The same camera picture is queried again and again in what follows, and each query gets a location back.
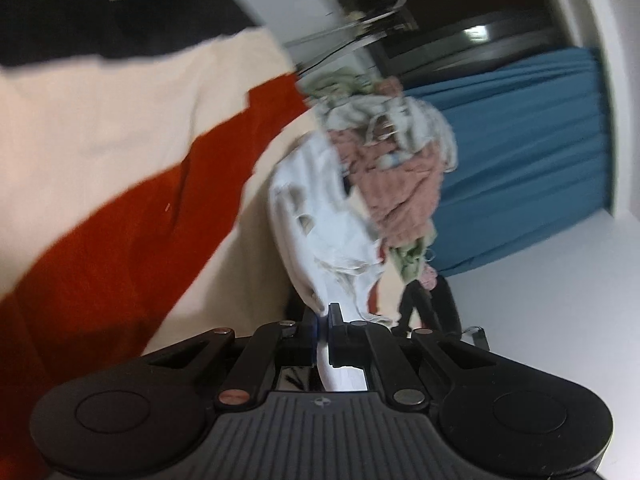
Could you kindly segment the white t-shirt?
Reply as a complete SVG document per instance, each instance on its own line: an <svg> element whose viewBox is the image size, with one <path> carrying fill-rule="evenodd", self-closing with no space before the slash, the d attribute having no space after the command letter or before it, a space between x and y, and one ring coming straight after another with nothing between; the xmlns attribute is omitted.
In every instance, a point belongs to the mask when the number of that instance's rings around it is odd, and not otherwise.
<svg viewBox="0 0 640 480"><path fill-rule="evenodd" d="M383 273L381 239L373 223L350 206L340 159L325 133L307 133L274 167L268 211L286 273L320 320L317 366L323 387L366 390L362 370L330 363L326 317L329 305L338 304L345 322L386 322L368 308Z"/></svg>

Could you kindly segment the small pink cloth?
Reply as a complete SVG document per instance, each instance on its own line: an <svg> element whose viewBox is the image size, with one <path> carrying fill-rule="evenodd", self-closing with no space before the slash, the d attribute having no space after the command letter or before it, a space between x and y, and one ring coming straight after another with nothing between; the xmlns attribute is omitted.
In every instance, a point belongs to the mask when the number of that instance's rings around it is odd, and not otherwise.
<svg viewBox="0 0 640 480"><path fill-rule="evenodd" d="M437 286L437 278L437 271L429 264L424 264L421 274L418 277L418 281L425 290L428 290L430 292Z"/></svg>

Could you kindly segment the pink fluffy blanket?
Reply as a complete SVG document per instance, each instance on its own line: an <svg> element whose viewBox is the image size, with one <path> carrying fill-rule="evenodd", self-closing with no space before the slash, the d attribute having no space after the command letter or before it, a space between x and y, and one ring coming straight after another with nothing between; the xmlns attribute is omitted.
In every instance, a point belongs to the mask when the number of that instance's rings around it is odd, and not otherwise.
<svg viewBox="0 0 640 480"><path fill-rule="evenodd" d="M394 141L366 145L352 129L331 130L329 138L386 244L399 247L424 237L444 178L438 144L427 143L405 162L383 169L378 160L396 152Z"/></svg>

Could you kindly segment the white grey garment pile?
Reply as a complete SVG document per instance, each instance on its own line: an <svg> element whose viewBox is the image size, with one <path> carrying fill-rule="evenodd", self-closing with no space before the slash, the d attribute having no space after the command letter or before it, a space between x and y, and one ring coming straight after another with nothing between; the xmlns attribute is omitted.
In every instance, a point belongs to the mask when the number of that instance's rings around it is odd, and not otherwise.
<svg viewBox="0 0 640 480"><path fill-rule="evenodd" d="M390 154L375 159L378 169L408 162L428 144L439 148L446 172L457 169L458 147L454 130L432 104L408 96L349 96L334 106L317 107L326 130L355 129L364 146L393 141Z"/></svg>

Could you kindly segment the right blue curtain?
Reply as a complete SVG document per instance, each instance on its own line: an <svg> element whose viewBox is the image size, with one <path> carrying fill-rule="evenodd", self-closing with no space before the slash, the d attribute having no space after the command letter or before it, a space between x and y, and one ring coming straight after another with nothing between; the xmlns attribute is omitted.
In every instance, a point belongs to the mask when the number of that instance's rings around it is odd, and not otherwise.
<svg viewBox="0 0 640 480"><path fill-rule="evenodd" d="M597 52L555 50L407 90L446 117L458 166L442 182L431 264L445 276L529 248L611 203L608 95Z"/></svg>

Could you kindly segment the green printed blanket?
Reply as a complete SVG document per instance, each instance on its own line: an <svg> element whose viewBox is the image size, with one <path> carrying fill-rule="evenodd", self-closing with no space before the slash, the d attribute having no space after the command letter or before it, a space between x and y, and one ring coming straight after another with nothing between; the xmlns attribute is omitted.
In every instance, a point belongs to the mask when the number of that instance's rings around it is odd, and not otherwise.
<svg viewBox="0 0 640 480"><path fill-rule="evenodd" d="M374 92L374 82L348 67L312 76L302 84L303 94L315 100L341 102L357 94Z"/></svg>

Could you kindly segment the striped fleece blanket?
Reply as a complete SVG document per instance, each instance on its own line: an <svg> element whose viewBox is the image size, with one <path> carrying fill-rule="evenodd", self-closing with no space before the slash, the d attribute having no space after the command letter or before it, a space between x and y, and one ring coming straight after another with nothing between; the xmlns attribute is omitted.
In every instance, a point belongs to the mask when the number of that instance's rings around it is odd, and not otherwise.
<svg viewBox="0 0 640 480"><path fill-rule="evenodd" d="M273 167L316 118L243 0L1 0L1 474L71 379L282 318Z"/></svg>

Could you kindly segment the garment steamer stand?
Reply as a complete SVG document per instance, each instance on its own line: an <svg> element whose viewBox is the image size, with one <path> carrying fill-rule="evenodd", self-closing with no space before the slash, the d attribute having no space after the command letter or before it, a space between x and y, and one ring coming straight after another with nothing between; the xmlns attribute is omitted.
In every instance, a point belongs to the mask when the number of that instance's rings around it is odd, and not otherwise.
<svg viewBox="0 0 640 480"><path fill-rule="evenodd" d="M284 44L288 50L326 40L329 36L341 36L341 40L328 50L318 53L314 58L296 63L299 76L307 75L320 66L336 61L344 55L363 47L370 46L395 32L414 32L419 29L416 19L408 9L409 0L396 0L382 11L369 14L352 13L345 23L336 27L313 32L310 35L290 40Z"/></svg>

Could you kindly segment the dark window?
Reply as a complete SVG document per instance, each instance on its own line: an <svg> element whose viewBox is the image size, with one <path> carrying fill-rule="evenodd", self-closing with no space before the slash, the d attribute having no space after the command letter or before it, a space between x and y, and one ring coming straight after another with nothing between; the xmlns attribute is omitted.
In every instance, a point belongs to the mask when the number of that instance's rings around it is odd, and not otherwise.
<svg viewBox="0 0 640 480"><path fill-rule="evenodd" d="M376 70L407 88L480 74L567 38L550 0L338 0L350 15L372 18L364 49Z"/></svg>

